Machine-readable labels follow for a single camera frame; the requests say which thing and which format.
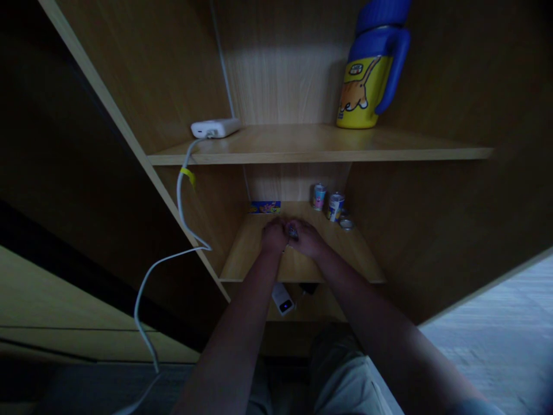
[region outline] person's left hand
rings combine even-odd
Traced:
[[[286,222],[283,218],[276,217],[263,228],[261,236],[261,248],[265,252],[281,253],[288,243]]]

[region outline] blue and yellow water bottle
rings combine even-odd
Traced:
[[[411,37],[411,0],[372,0],[360,11],[336,117],[341,128],[374,127],[392,102]]]

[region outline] white power bank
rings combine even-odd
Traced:
[[[225,138],[242,127],[238,118],[221,118],[194,123],[190,126],[192,134],[196,138],[206,138],[211,133],[211,138]]]
[[[290,298],[288,291],[281,282],[275,283],[272,289],[272,299],[275,301],[278,312],[284,316],[295,308],[295,304]]]

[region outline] tiled floor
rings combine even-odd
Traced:
[[[422,331],[506,414],[544,414],[553,403],[553,256]]]
[[[422,331],[507,415],[544,414],[553,397],[553,257]],[[136,414],[170,411],[191,367],[166,370]],[[109,414],[135,399],[152,375],[149,365],[67,367],[35,413]],[[396,403],[391,407],[402,414]]]

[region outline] yellow cable tie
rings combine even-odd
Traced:
[[[182,168],[180,172],[188,176],[188,180],[190,181],[192,188],[194,189],[194,191],[196,191],[196,176],[194,175],[194,173],[185,168]]]

